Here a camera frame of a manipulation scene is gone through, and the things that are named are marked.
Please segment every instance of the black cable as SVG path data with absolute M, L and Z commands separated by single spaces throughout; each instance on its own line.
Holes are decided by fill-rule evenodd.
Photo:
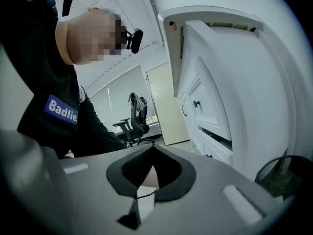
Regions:
M 258 182 L 259 182 L 260 174 L 262 173 L 262 171 L 265 169 L 266 166 L 268 166 L 269 164 L 271 164 L 272 162 L 274 162 L 274 161 L 276 161 L 276 160 L 287 159 L 287 158 L 301 159 L 301 160 L 310 162 L 311 165 L 313 166 L 313 162 L 312 162 L 310 159 L 307 159 L 306 157 L 302 157 L 302 156 L 298 156 L 298 155 L 285 155 L 285 156 L 281 156 L 281 157 L 279 157 L 279 158 L 275 158 L 275 159 L 273 159 L 273 160 L 267 162 L 267 163 L 259 170 L 259 172 L 256 174 L 256 177 L 255 177 L 254 182 L 255 182 L 255 183 L 258 183 Z
M 151 193 L 149 193 L 149 194 L 147 194 L 147 195 L 143 195 L 143 196 L 137 197 L 137 199 L 149 197 L 149 196 L 151 196 L 152 194 L 155 194 L 158 190 L 159 190 L 159 188 L 156 188 L 153 192 L 151 192 Z

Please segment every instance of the ear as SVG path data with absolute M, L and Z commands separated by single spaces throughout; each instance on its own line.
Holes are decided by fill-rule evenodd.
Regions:
M 95 10 L 99 10 L 99 8 L 88 8 L 88 11 L 95 11 Z

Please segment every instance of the blue logo patch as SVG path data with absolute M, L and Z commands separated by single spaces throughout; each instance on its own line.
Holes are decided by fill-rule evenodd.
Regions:
M 78 111 L 50 95 L 45 104 L 45 112 L 69 123 L 77 124 Z

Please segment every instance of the chair backrest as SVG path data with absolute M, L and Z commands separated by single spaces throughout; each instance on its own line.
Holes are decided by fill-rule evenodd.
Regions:
M 137 116 L 137 99 L 135 95 L 131 94 L 131 101 L 132 101 L 132 113 L 131 113 L 131 125 L 134 130 L 138 130 L 143 134 L 146 134 L 149 131 L 149 126 L 146 123 L 147 117 L 147 101 L 141 97 L 141 101 L 145 104 L 144 108 L 139 111 Z

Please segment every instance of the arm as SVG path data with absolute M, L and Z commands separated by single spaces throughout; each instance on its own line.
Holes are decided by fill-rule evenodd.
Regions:
M 87 95 L 86 99 L 80 104 L 77 125 L 78 133 L 71 146 L 75 157 L 102 154 L 127 148 L 99 120 Z

